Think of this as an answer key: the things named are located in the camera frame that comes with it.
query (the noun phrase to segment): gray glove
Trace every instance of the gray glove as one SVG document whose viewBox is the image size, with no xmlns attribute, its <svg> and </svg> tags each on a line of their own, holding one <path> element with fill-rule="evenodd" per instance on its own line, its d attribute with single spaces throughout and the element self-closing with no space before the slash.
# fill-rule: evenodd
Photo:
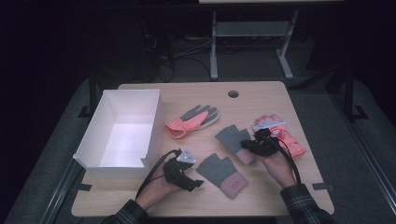
<svg viewBox="0 0 396 224">
<path fill-rule="evenodd" d="M 247 179 L 236 170 L 230 158 L 221 160 L 216 153 L 204 159 L 197 172 L 230 198 L 234 198 L 248 185 Z"/>
<path fill-rule="evenodd" d="M 254 154 L 241 146 L 241 141 L 251 140 L 247 129 L 239 132 L 235 125 L 231 125 L 224 128 L 215 137 L 244 164 L 251 164 L 256 160 Z"/>
</svg>

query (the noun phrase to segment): pink fabric piece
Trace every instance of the pink fabric piece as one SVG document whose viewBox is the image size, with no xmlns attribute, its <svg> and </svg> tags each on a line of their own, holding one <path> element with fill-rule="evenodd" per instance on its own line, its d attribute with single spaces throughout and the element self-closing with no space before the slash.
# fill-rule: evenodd
<svg viewBox="0 0 396 224">
<path fill-rule="evenodd" d="M 261 118 L 256 119 L 256 123 L 261 123 L 263 120 L 265 121 L 281 121 L 280 116 L 273 114 L 271 116 L 263 115 Z M 288 129 L 285 125 L 276 125 L 274 127 L 269 128 L 271 132 L 271 136 L 277 137 L 279 139 L 279 145 L 285 150 L 289 149 L 289 153 L 293 158 L 296 158 L 306 152 L 306 149 L 303 148 L 298 142 L 291 136 L 288 132 Z"/>
<path fill-rule="evenodd" d="M 236 156 L 243 162 L 245 165 L 249 165 L 256 160 L 256 156 L 251 153 L 249 150 L 242 148 L 236 153 Z"/>
<path fill-rule="evenodd" d="M 221 183 L 220 189 L 228 197 L 234 198 L 247 185 L 248 180 L 239 172 L 235 172 Z"/>
<path fill-rule="evenodd" d="M 165 125 L 165 130 L 173 138 L 181 138 L 186 134 L 196 130 L 209 116 L 208 111 L 204 111 L 201 114 L 193 117 L 192 119 L 183 121 L 182 119 L 176 119 Z"/>
</svg>

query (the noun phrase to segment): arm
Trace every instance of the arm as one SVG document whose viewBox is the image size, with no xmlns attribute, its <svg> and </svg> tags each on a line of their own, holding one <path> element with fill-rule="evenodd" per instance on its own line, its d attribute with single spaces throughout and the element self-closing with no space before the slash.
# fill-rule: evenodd
<svg viewBox="0 0 396 224">
<path fill-rule="evenodd" d="M 151 181 L 142 190 L 136 201 L 129 200 L 119 212 L 107 217 L 102 224 L 142 224 L 149 217 L 147 210 L 155 203 L 160 202 L 169 194 L 181 190 L 178 186 L 168 183 L 163 176 L 161 164 L 154 173 Z"/>
<path fill-rule="evenodd" d="M 326 211 L 320 209 L 304 184 L 297 184 L 285 157 L 278 151 L 269 157 L 257 156 L 268 173 L 282 187 L 280 195 L 294 223 L 334 223 Z"/>
</svg>

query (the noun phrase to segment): hand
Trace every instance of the hand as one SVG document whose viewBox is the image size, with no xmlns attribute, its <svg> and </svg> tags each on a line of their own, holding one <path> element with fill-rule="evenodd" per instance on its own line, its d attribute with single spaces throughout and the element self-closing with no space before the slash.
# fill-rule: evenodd
<svg viewBox="0 0 396 224">
<path fill-rule="evenodd" d="M 286 158 L 280 151 L 267 157 L 256 155 L 267 168 L 268 173 L 282 187 L 282 189 L 297 184 L 293 172 Z"/>
<path fill-rule="evenodd" d="M 142 190 L 136 202 L 145 210 L 148 210 L 152 205 L 158 203 L 169 194 L 182 190 L 180 187 L 168 183 L 163 175 L 163 162 L 155 171 L 151 180 Z"/>
</svg>

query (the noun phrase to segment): person's left hand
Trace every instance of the person's left hand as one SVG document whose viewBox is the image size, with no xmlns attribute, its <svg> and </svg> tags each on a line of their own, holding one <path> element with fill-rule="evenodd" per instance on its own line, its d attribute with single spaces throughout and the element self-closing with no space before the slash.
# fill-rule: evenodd
<svg viewBox="0 0 396 224">
<path fill-rule="evenodd" d="M 169 194 L 180 191 L 182 188 L 166 181 L 163 175 L 164 161 L 155 171 L 151 181 L 143 188 L 136 202 L 145 210 L 158 203 Z"/>
</svg>

